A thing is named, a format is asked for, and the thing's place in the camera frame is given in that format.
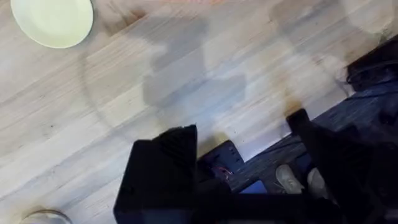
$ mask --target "blue object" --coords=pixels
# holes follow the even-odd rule
[[[256,181],[255,183],[253,183],[249,187],[246,187],[244,190],[240,192],[240,194],[266,194],[266,193],[267,189],[264,186],[264,184],[262,184],[261,180]]]

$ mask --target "shoe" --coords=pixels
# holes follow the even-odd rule
[[[319,173],[318,168],[314,168],[310,171],[307,176],[307,182],[308,190],[310,194],[315,197],[315,199],[322,197],[328,199],[328,190],[326,188],[326,183],[323,180],[321,173]]]
[[[292,169],[289,165],[281,165],[276,168],[276,179],[283,186],[288,194],[301,194],[303,185],[294,176]]]
[[[28,215],[20,224],[72,224],[72,222],[60,212],[41,210]]]

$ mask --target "wooden floor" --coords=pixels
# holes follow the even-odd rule
[[[93,0],[66,50],[28,39],[0,0],[0,223],[51,208],[111,213],[132,143],[196,123],[199,155],[244,160],[351,90],[345,66],[398,33],[396,0]]]

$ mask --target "white plate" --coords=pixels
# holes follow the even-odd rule
[[[22,31],[47,47],[79,44],[93,26],[90,0],[11,0],[11,9]]]

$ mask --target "person's foot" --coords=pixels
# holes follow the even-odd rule
[[[60,212],[41,210],[28,215],[20,224],[72,224],[72,222]]]
[[[289,165],[281,165],[276,168],[276,179],[283,186],[288,194],[301,194],[303,185],[294,176],[292,169]]]
[[[328,199],[328,191],[325,181],[323,180],[323,177],[317,168],[314,168],[310,171],[307,177],[307,182],[308,190],[313,197],[316,199],[322,197]]]

